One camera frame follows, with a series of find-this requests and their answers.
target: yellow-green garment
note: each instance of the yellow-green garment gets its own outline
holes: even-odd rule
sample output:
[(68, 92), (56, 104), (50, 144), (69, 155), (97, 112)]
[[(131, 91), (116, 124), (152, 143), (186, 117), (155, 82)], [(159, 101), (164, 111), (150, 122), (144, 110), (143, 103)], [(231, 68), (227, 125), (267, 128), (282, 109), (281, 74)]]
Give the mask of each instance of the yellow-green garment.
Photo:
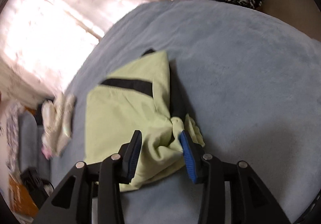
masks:
[(120, 184), (121, 191), (164, 178), (184, 166), (183, 150), (178, 140), (187, 130), (193, 142), (204, 146), (194, 120), (185, 123), (170, 116), (170, 70), (167, 54), (157, 51), (121, 67), (107, 76), (113, 79), (152, 82), (153, 97), (132, 89), (99, 85), (87, 96), (85, 161), (103, 161), (130, 142), (135, 130), (142, 132), (142, 150), (130, 184)]

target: bed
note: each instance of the bed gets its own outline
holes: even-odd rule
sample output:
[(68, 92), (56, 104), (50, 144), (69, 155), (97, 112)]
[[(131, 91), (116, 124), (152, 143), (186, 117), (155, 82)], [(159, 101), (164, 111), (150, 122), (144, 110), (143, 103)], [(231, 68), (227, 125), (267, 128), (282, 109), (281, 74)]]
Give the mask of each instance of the bed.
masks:
[[(295, 221), (321, 187), (321, 43), (264, 13), (209, 0), (141, 5), (105, 35), (67, 89), (77, 96), (73, 140), (52, 160), (54, 186), (84, 159), (87, 93), (150, 48), (168, 52), (205, 150), (249, 162)], [(125, 222), (195, 224), (201, 195), (183, 168), (122, 194)]]

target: floral curtain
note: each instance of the floral curtain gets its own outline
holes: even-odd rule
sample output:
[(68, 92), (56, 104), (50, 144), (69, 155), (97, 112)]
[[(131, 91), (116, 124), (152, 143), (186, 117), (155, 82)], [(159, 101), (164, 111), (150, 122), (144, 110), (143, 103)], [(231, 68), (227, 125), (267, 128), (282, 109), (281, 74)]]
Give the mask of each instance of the floral curtain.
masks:
[(9, 0), (0, 15), (0, 90), (29, 107), (64, 91), (111, 26), (152, 1)]

